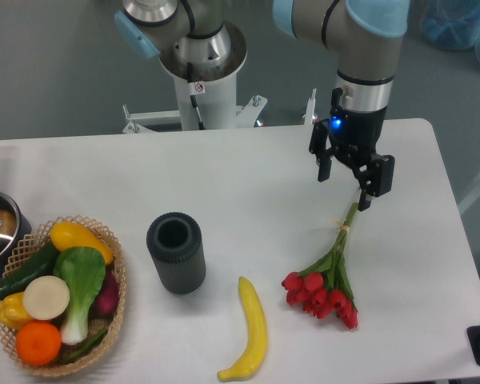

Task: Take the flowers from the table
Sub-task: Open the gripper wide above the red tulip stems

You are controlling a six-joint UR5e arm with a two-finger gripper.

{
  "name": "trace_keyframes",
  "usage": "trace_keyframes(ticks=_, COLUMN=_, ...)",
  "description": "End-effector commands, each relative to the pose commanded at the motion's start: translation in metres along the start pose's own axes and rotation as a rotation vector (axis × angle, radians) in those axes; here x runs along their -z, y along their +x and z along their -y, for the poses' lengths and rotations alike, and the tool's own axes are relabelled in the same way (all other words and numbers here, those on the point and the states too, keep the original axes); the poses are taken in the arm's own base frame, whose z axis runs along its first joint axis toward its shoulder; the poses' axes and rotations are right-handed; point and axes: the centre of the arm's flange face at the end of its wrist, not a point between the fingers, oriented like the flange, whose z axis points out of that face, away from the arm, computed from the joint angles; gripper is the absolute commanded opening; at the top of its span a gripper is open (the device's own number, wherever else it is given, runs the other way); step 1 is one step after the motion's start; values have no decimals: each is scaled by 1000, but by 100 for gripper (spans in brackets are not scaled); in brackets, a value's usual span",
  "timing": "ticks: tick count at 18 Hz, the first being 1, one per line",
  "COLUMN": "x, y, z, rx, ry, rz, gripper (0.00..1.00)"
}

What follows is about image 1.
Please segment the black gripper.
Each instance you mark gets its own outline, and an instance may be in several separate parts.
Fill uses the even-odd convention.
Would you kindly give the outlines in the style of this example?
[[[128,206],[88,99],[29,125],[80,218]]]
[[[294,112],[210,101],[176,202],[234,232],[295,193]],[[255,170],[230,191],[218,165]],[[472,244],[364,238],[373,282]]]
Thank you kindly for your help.
[[[314,124],[309,152],[316,158],[319,182],[330,177],[332,156],[353,171],[361,190],[358,210],[364,211],[370,208],[373,198],[392,188],[395,158],[376,152],[386,108],[369,112],[348,110],[340,105],[343,96],[347,96],[344,88],[332,90],[330,118]]]

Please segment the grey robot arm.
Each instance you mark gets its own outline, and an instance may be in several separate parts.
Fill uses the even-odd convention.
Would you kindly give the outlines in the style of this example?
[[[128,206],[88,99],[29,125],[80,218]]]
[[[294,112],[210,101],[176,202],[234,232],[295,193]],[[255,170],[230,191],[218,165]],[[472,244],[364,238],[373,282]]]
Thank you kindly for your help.
[[[376,151],[407,28],[407,1],[275,1],[276,26],[338,54],[329,115],[314,125],[309,150],[318,180],[333,160],[352,170],[358,208],[392,187],[394,158]],[[125,1],[114,17],[129,46],[159,58],[172,76],[184,130],[239,126],[236,76],[246,40],[221,1]]]

